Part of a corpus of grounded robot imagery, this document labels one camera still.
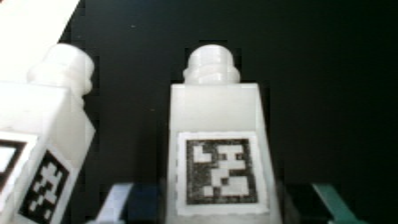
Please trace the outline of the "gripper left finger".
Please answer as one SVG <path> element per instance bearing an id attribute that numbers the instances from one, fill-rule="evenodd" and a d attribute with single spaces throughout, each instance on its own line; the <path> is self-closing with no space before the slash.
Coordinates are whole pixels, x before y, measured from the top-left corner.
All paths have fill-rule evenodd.
<path id="1" fill-rule="evenodd" d="M 115 183 L 86 224 L 158 224 L 158 185 Z"/>

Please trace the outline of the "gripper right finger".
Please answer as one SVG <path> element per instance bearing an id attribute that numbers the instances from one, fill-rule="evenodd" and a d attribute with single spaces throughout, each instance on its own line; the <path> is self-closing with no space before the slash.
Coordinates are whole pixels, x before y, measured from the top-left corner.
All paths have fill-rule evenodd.
<path id="1" fill-rule="evenodd" d="M 333 186 L 325 183 L 284 186 L 282 221 L 284 224 L 369 224 L 357 218 Z"/>

